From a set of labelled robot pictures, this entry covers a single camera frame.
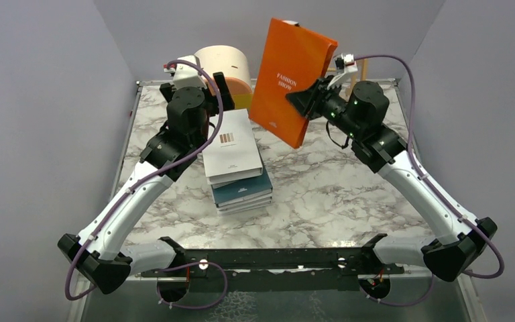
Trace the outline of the orange fashion show book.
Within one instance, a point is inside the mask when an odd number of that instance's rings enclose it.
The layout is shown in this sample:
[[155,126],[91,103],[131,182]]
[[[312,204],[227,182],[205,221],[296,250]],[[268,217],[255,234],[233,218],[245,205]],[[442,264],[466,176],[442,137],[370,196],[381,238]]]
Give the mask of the orange fashion show book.
[[308,120],[286,99],[325,75],[337,40],[272,18],[253,93],[249,118],[291,148],[301,147]]

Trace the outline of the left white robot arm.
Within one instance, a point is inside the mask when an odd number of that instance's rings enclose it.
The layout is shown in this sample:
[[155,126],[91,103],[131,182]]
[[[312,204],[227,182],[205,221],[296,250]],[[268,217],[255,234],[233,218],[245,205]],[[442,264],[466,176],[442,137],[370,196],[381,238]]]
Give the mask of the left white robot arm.
[[207,87],[174,87],[162,84],[167,100],[167,120],[139,155],[133,172],[106,208],[78,234],[64,234],[58,248],[103,294],[117,290],[129,276],[161,269],[176,275],[184,266],[184,250],[169,237],[125,247],[127,236],[154,201],[169,189],[195,161],[208,139],[217,132],[212,116],[234,108],[222,72],[213,74]]

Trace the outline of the white cover book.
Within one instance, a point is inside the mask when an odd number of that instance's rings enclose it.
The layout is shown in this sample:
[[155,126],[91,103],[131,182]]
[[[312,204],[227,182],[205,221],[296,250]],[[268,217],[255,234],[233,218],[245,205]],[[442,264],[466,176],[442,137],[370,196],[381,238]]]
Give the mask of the white cover book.
[[247,109],[224,112],[219,131],[202,156],[207,183],[211,185],[262,174],[262,159]]

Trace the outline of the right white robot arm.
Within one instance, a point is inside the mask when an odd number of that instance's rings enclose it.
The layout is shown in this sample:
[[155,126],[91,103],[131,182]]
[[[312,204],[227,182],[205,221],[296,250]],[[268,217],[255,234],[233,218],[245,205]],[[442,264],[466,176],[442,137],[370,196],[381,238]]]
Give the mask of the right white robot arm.
[[361,253],[361,267],[376,273],[386,264],[421,266],[441,280],[454,281],[484,251],[497,225],[489,217],[477,218],[424,173],[406,141],[384,124],[390,101],[379,84],[358,82],[344,100],[338,87],[329,88],[331,80],[319,78],[285,98],[301,116],[324,117],[346,134],[355,157],[395,187],[433,232],[422,238],[381,237]]

